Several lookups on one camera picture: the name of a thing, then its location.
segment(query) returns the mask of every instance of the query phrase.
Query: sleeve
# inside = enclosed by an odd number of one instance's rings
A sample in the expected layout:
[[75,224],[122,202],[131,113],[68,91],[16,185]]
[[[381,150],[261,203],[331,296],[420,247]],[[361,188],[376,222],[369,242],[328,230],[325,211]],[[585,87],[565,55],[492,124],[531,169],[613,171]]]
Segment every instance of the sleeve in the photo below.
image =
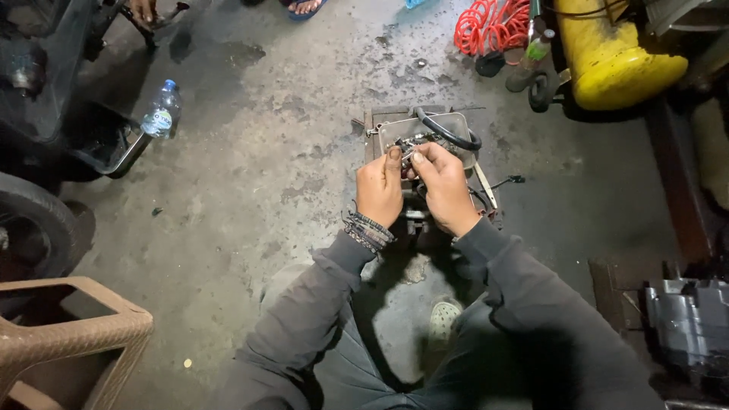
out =
[[235,353],[233,368],[208,407],[309,409],[305,383],[335,334],[339,311],[375,255],[340,231],[331,247],[265,312]]
[[488,273],[491,320],[517,346],[535,409],[665,408],[633,350],[520,238],[484,218],[455,247]]

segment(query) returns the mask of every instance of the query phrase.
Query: brown stool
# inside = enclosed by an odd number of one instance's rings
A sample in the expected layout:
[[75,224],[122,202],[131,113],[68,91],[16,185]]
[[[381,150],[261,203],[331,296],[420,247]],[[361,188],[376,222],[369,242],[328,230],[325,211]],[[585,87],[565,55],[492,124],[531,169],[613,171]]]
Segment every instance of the brown stool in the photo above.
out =
[[[109,314],[88,319],[70,315],[59,305],[76,291]],[[8,296],[32,299],[11,322],[0,318],[0,409],[16,408],[12,402],[32,410],[110,409],[152,334],[152,315],[82,276],[0,283],[0,298]],[[33,383],[55,371],[53,363],[55,369],[65,363],[60,368],[75,370],[75,360],[103,352],[120,354],[110,356],[111,363],[94,380],[85,381],[87,389],[80,399],[59,398],[65,393],[50,391],[60,391],[63,386],[54,385],[73,384],[84,374],[79,378],[64,374],[45,386]]]

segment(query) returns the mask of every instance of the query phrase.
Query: stained floor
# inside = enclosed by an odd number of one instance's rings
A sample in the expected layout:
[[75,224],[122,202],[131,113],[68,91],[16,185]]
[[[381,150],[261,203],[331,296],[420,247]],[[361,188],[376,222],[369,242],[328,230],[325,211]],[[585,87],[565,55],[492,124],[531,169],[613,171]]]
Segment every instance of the stained floor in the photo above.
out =
[[[479,77],[453,47],[468,6],[330,0],[293,23],[274,0],[212,0],[193,4],[154,58],[128,23],[114,24],[107,50],[83,72],[86,92],[136,118],[166,78],[184,99],[176,138],[154,141],[129,175],[63,193],[96,218],[93,248],[74,274],[155,317],[117,408],[201,407],[219,363],[256,322],[268,279],[309,260],[339,229],[364,157],[350,119],[368,107],[469,108],[489,179],[527,178],[499,189],[504,231],[590,302],[588,258],[675,250],[644,122],[580,123],[559,106],[533,113],[524,94],[505,90],[504,73]],[[153,217],[155,207],[163,212]],[[453,292],[427,260],[409,269],[419,282],[365,286],[378,297],[363,306],[365,327],[404,383],[422,375],[416,339],[432,301]]]

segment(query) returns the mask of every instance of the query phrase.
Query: motorcycle wheel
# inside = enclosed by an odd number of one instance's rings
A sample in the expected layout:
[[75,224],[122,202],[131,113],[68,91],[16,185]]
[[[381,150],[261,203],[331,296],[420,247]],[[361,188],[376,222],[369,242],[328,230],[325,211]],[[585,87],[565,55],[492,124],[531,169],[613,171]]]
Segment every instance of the motorcycle wheel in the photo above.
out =
[[[75,225],[60,199],[32,182],[0,173],[0,282],[68,275]],[[13,316],[29,300],[0,294],[0,316]]]

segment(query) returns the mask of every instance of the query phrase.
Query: gray pants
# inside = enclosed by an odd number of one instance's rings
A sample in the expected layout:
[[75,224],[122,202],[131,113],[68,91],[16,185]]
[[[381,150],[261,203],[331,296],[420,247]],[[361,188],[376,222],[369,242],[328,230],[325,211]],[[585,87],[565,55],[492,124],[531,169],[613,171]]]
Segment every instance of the gray pants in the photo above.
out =
[[[288,266],[273,275],[265,291],[265,312],[278,295],[309,265]],[[383,382],[362,343],[352,306],[340,312],[342,334],[314,366],[324,409],[530,409],[524,383],[507,337],[489,320],[491,308],[479,298],[456,321],[457,337],[425,385],[410,393],[395,392]]]

